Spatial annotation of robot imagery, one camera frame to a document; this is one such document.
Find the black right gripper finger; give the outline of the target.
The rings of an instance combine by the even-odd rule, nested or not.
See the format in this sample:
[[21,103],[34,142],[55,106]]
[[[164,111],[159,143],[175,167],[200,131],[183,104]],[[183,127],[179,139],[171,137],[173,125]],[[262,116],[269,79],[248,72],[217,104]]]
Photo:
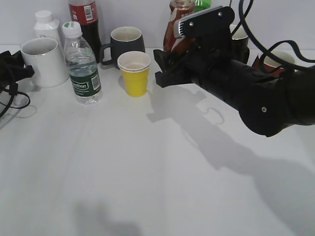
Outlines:
[[169,86],[185,85],[185,84],[197,84],[194,77],[184,71],[179,71],[175,73],[155,73],[156,84],[161,88],[166,88]]
[[164,52],[162,50],[153,50],[154,59],[159,66],[156,73],[166,74],[185,74],[184,62],[187,58],[187,52],[179,54],[177,52]]

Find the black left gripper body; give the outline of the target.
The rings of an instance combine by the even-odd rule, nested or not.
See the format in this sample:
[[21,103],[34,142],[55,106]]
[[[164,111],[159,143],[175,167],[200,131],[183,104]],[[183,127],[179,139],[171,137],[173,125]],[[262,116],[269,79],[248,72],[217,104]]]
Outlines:
[[17,79],[12,66],[17,63],[18,52],[11,54],[10,51],[4,51],[0,54],[0,88],[16,83]]

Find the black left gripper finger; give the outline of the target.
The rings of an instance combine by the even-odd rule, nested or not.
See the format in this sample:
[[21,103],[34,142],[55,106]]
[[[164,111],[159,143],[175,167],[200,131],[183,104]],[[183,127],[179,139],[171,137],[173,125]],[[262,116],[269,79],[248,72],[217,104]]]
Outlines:
[[34,75],[34,69],[31,65],[26,67],[14,66],[13,74],[15,77],[15,81],[20,81],[26,78],[31,78]]
[[20,50],[10,56],[10,63],[15,66],[25,66],[25,62]]

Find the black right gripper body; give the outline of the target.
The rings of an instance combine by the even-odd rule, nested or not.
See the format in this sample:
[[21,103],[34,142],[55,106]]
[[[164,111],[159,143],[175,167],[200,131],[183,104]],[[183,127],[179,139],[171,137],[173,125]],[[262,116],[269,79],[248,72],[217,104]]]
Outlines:
[[204,53],[192,47],[182,66],[192,83],[238,111],[252,132],[272,137],[290,127],[290,115],[279,78],[232,59],[223,50]]

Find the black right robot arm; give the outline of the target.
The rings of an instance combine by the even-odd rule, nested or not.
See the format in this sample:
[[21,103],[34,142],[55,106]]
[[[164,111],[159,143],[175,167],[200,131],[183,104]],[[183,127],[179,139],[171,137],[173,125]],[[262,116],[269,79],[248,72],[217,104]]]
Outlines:
[[285,71],[279,78],[235,60],[223,48],[196,43],[183,54],[155,49],[162,87],[196,84],[238,111],[252,132],[272,137],[292,125],[315,122],[315,71]]

